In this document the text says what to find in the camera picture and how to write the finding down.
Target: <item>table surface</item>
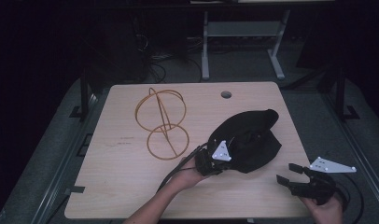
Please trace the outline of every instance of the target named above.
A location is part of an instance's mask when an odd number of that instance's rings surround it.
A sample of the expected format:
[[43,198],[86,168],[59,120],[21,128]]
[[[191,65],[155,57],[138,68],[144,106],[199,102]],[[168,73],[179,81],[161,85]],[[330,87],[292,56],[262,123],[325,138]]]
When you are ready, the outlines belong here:
[[[87,155],[72,192],[65,215],[68,218],[126,218],[149,200],[180,158],[163,161],[147,150],[149,132],[135,120],[137,104],[155,91],[178,91],[187,107],[180,124],[189,134],[183,156],[205,143],[210,134],[229,117],[249,110],[273,109],[279,120],[272,128],[282,144],[277,156],[249,173],[225,171],[178,194],[162,218],[248,218],[305,217],[306,208],[289,190],[276,182],[276,175],[291,181],[308,182],[305,175],[290,172],[289,163],[308,166],[300,137],[277,85],[273,82],[192,83],[119,85],[111,88],[93,134]],[[232,94],[221,97],[223,91]],[[171,123],[183,117],[184,106],[171,94],[160,94]],[[160,110],[151,97],[138,111],[139,121],[151,129],[161,125]],[[172,154],[162,134],[154,133],[150,147],[163,156]],[[176,149],[186,145],[181,129],[169,132]]]

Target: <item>forearm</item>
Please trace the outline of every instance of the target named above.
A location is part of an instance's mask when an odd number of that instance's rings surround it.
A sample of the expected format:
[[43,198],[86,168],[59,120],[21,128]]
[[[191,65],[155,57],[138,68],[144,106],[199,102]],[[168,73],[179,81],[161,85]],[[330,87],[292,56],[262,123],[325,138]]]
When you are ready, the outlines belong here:
[[123,223],[158,223],[164,210],[174,199],[177,193],[177,190],[173,189],[169,184],[164,186],[147,203],[145,203]]

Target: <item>hand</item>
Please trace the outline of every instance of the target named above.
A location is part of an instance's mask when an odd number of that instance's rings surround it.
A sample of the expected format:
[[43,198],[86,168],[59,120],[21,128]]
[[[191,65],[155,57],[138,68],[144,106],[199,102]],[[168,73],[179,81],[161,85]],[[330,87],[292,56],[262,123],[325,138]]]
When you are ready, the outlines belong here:
[[301,198],[300,200],[306,205],[317,224],[342,224],[343,208],[335,196],[332,196],[328,202],[323,205],[317,205],[316,200]]
[[181,171],[178,171],[174,176],[172,176],[166,185],[178,193],[183,189],[190,189],[194,187],[207,177],[208,176],[201,175],[196,170],[195,158],[192,158],[184,164],[183,167],[181,167]]

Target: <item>wooden tabletop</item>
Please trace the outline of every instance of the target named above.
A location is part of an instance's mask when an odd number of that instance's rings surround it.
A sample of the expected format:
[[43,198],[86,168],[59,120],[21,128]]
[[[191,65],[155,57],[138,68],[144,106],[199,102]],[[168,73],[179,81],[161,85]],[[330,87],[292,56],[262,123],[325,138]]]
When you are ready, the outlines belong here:
[[[279,114],[272,132],[282,147],[271,162],[249,174],[225,171],[211,176],[178,194],[163,218],[308,216],[300,200],[276,182],[276,175],[309,181],[305,175],[288,170],[291,162],[307,166],[309,161],[280,90],[273,82],[236,82],[114,86],[78,174],[76,186],[85,189],[83,193],[71,193],[65,209],[68,218],[126,218],[155,194],[179,163],[181,156],[170,161],[152,156],[147,149],[149,132],[135,120],[136,106],[148,96],[149,88],[182,95],[186,107],[173,94],[160,97],[171,123],[178,123],[185,112],[181,128],[168,132],[176,150],[187,143],[183,130],[189,134],[189,147],[183,156],[205,143],[218,125],[235,114],[266,109]],[[223,91],[229,91],[232,97],[221,97]],[[138,119],[152,129],[161,125],[155,97],[143,103]],[[163,134],[152,134],[149,145],[158,155],[168,157],[173,153]]]

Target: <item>dark background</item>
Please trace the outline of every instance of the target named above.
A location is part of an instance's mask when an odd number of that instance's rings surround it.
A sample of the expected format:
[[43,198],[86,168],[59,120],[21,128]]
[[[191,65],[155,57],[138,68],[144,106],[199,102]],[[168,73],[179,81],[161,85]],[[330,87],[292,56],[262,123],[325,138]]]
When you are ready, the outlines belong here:
[[[137,54],[131,15],[100,12],[91,2],[0,0],[0,210],[64,94],[84,71],[91,70],[89,76],[96,80],[91,85],[94,91],[144,78],[145,59]],[[122,1],[112,3],[121,5]],[[317,69],[334,60],[361,88],[379,117],[379,1],[337,1],[336,6],[315,16],[314,26],[301,19],[306,12],[292,12],[286,38],[309,34],[299,65]],[[199,13],[187,14],[176,23],[166,23],[177,18],[175,13],[152,13],[149,17],[158,15],[159,21],[153,21],[148,31],[156,42],[172,27],[196,33],[182,25],[191,28],[202,22]],[[110,26],[100,25],[103,21]],[[123,47],[127,50],[123,55],[114,51],[115,35],[103,35],[115,30],[111,23],[125,27],[121,35],[126,36]],[[171,35],[169,43],[176,46],[168,47],[177,54],[185,33]],[[84,45],[84,39],[109,55],[109,62],[90,68],[92,62],[103,59]],[[134,58],[133,63],[126,56]],[[116,77],[122,70],[125,75]]]

